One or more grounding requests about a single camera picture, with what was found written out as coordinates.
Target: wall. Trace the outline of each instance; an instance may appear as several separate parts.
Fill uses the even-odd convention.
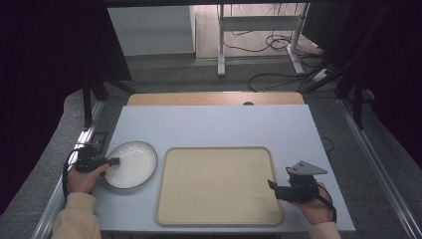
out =
[[[194,52],[191,6],[110,8],[125,56]]]

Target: cable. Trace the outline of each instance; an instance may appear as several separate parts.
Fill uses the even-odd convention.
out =
[[[266,14],[266,15],[268,15],[268,14],[270,13],[271,9],[273,9],[275,6],[276,6],[276,4],[275,4],[275,3],[273,3],[273,5],[271,6],[270,10],[268,10],[268,12],[267,12],[267,14]]]
[[[263,90],[263,92],[267,91],[268,89],[277,88],[277,87],[282,87],[282,86],[284,86],[284,85],[287,85],[287,84],[290,84],[290,83],[296,82],[296,81],[298,81],[298,80],[300,80],[300,79],[294,79],[294,80],[291,80],[291,81],[289,81],[289,82],[281,83],[281,84],[276,85],[276,86],[266,87],[266,88]]]
[[[232,35],[240,36],[240,35],[248,34],[248,33],[251,33],[251,32],[254,32],[254,31],[246,31],[246,32],[241,32],[241,33],[235,33],[235,32],[232,31]]]
[[[220,13],[218,12],[218,5],[216,5],[216,7],[217,7],[217,22],[218,22],[218,25],[220,25]]]
[[[323,150],[325,151],[326,157],[328,158],[328,162],[329,162],[329,163],[331,163],[331,156],[329,155],[329,153],[330,153],[330,152],[332,152],[332,151],[334,150],[334,148],[335,148],[335,146],[334,146],[334,142],[333,142],[333,141],[332,141],[332,139],[331,139],[331,138],[329,138],[329,137],[321,137],[320,139],[321,139],[321,140],[326,139],[326,140],[328,140],[328,141],[330,142],[330,144],[331,144],[331,148],[330,148],[330,149],[325,149],[325,144],[324,144],[324,143],[322,143],[322,144],[323,144]]]
[[[318,187],[319,188],[322,188],[326,192],[326,194],[329,197],[330,202],[328,200],[326,200],[325,198],[323,198],[321,195],[317,195],[316,196],[316,199],[318,199],[319,201],[321,201],[323,204],[325,204],[328,207],[328,209],[331,211],[331,219],[332,219],[332,221],[333,222],[337,222],[337,210],[332,205],[331,195],[329,195],[329,192],[325,188],[323,188],[321,185],[318,185]]]
[[[299,6],[299,3],[297,3],[297,4],[296,4],[295,14],[294,14],[294,15],[296,15],[296,14],[297,14],[297,12],[298,12],[298,6]]]
[[[267,43],[267,46],[270,46],[273,50],[281,51],[287,48],[289,43],[292,43],[292,39],[287,38],[283,35],[270,35],[266,38],[265,42]],[[275,47],[273,46],[274,43],[282,43],[284,46],[282,47]]]
[[[313,68],[311,72],[307,74],[306,78],[299,85],[298,92],[302,93],[303,88],[305,88],[307,86],[307,83],[312,79],[311,76],[313,76],[314,74],[317,74],[319,71],[324,69],[326,65],[328,65],[328,61],[326,59],[323,59],[315,68]]]
[[[79,151],[78,148],[73,149],[68,157],[66,158],[66,161],[63,165],[63,173],[62,173],[62,188],[63,188],[63,194],[65,195],[65,201],[68,200],[68,195],[69,195],[69,188],[68,188],[68,172],[69,172],[69,167],[73,165],[73,163],[69,164],[69,160],[71,159],[71,156],[74,152]]]
[[[349,49],[348,47],[350,45],[356,44],[356,42],[359,42],[359,39],[361,38],[362,34],[364,34],[365,28],[366,28],[366,26],[364,26],[364,25],[359,26],[356,29],[356,31],[354,31],[353,35],[350,38],[347,39],[346,42],[344,42],[341,46],[339,46],[337,49],[335,49],[331,53],[329,53],[327,55],[323,55],[322,61],[326,62],[325,65],[327,65],[328,62],[332,62],[333,60],[335,60],[335,58],[340,56],[341,54],[346,55],[346,56],[351,54],[350,52],[347,52],[347,50]],[[352,58],[353,57],[354,57],[354,55],[351,54],[351,59],[349,59],[345,62],[342,62],[341,65],[337,66],[337,68],[335,70],[333,70],[332,73],[331,73],[331,79],[333,79],[334,77],[338,77],[341,74],[343,74],[345,71],[347,71],[352,65],[352,62],[353,62]],[[302,85],[300,86],[300,93],[310,93],[311,91],[314,91],[316,88],[320,87],[321,84],[324,84],[324,81],[320,81],[320,82],[310,86],[308,89],[306,89],[305,86],[308,82],[309,82],[309,80],[303,81]]]
[[[279,42],[281,43],[282,41],[286,41],[288,43],[290,43],[289,39],[284,39],[284,38],[279,38],[279,39],[272,39],[271,42],[268,42],[268,39],[272,38],[273,36],[269,36],[266,38],[266,43],[267,43],[267,47],[263,48],[263,49],[259,49],[259,50],[250,50],[250,49],[245,49],[245,48],[241,48],[241,47],[235,47],[235,46],[229,46],[224,42],[224,46],[228,47],[228,48],[233,48],[233,49],[238,49],[238,50],[242,50],[245,52],[254,52],[254,53],[258,53],[258,52],[263,52],[269,48],[272,48],[274,50],[282,50],[285,49],[287,47],[287,44],[285,44],[285,46],[283,47],[274,47],[273,44],[275,42]]]
[[[277,74],[277,73],[263,73],[263,74],[258,74],[258,75],[255,75],[255,76],[253,76],[252,78],[250,78],[250,79],[249,79],[249,81],[248,81],[248,87],[249,87],[249,89],[251,89],[251,91],[253,91],[254,93],[257,93],[258,91],[257,91],[257,90],[255,90],[255,89],[252,87],[252,81],[253,81],[254,79],[256,79],[256,78],[263,77],[263,76],[278,76],[278,77],[287,77],[287,78],[296,78],[296,77],[297,77],[297,76],[285,75],[285,74]]]
[[[238,4],[238,8],[239,8],[239,12],[240,12],[240,14],[242,14],[242,16],[243,16],[243,12],[242,12],[242,10],[240,9],[240,4]]]
[[[323,55],[308,55],[308,56],[301,56],[301,57],[299,57],[300,59],[301,59],[301,64],[303,64],[304,66],[307,66],[307,67],[309,67],[309,68],[315,68],[315,67],[317,67],[318,65],[310,65],[309,63],[307,63],[306,61],[305,61],[305,59],[312,59],[312,58],[317,58],[317,59],[324,59],[324,56]]]

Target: aluminum rail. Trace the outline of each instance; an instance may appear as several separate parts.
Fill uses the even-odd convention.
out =
[[[421,229],[417,224],[413,213],[401,196],[390,175],[385,170],[382,161],[372,147],[364,130],[361,130],[354,122],[352,110],[348,105],[347,100],[337,100],[337,102],[408,237],[412,239],[422,239]]]
[[[88,143],[93,136],[94,130],[96,129],[97,122],[100,117],[100,113],[103,110],[104,102],[96,102],[93,108],[93,124],[90,128],[83,131],[78,138],[78,143],[76,144],[75,148],[79,148],[84,145],[84,143]],[[71,156],[71,161],[76,160],[76,155],[73,154]],[[65,196],[63,194],[62,189],[62,178],[59,179],[59,182],[56,185],[56,188],[53,191],[52,196],[46,206],[46,209],[43,212],[43,215],[38,222],[37,227],[35,228],[34,234],[32,235],[32,239],[47,239],[50,236],[51,229],[53,227],[53,222],[62,209],[63,203],[65,202]]]

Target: table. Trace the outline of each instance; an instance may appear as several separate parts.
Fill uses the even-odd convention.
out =
[[[224,77],[225,69],[225,44],[224,32],[232,31],[294,31],[292,43],[288,44],[287,51],[297,74],[303,74],[301,62],[298,59],[296,48],[299,35],[304,26],[309,3],[305,4],[299,16],[242,16],[225,17],[224,5],[220,5],[220,15],[218,17],[220,26],[219,47],[218,47],[218,76]]]
[[[255,105],[243,106],[245,101]],[[95,214],[101,230],[133,233],[280,233],[309,229],[310,225],[302,213],[288,203],[284,203],[284,219],[272,227],[169,227],[158,224],[154,213],[162,159],[175,146],[264,146],[273,156],[276,179],[280,185],[288,185],[285,167],[293,166],[299,160],[322,167],[328,174],[318,175],[316,179],[323,181],[331,193],[338,214],[338,229],[354,230],[311,112],[297,93],[134,95],[121,112],[107,153],[131,140],[146,141],[155,148],[157,169],[147,183],[132,189],[112,188],[104,180],[99,180],[93,196],[99,199]]]

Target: wooden board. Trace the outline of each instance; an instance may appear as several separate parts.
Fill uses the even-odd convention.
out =
[[[304,99],[296,92],[285,93],[164,93],[134,94],[128,106],[241,106],[254,105],[303,105]]]
[[[264,147],[167,151],[156,207],[164,225],[274,225],[282,219],[270,152]]]

